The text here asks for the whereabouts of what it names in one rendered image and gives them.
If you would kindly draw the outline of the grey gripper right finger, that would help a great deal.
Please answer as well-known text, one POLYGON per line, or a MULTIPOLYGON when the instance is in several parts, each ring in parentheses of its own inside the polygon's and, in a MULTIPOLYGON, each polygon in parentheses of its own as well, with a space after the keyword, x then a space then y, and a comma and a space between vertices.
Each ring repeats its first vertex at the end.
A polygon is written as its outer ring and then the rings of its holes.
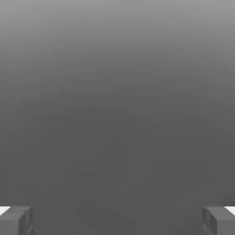
POLYGON ((206 235, 235 235, 235 206, 202 207, 201 216, 206 235))

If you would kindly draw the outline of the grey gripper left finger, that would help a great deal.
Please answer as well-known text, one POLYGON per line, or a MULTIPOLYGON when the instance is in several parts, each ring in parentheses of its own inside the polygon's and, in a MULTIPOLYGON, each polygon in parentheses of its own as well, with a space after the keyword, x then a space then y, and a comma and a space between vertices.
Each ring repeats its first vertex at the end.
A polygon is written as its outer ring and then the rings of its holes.
POLYGON ((34 235, 34 208, 0 206, 0 235, 34 235))

